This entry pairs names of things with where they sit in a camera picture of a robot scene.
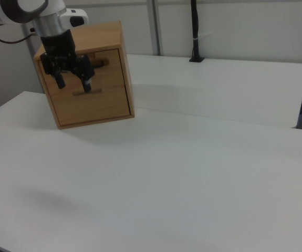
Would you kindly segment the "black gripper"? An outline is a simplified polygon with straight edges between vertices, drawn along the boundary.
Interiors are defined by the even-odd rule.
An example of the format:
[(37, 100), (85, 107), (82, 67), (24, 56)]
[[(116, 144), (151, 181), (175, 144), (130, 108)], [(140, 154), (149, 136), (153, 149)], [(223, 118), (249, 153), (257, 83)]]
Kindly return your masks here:
[(55, 78), (59, 89), (65, 87), (62, 72), (70, 72), (81, 79), (85, 93), (91, 91), (92, 76), (95, 74), (87, 55), (78, 56), (76, 46), (68, 30), (51, 37), (42, 37), (45, 52), (40, 55), (44, 72)]

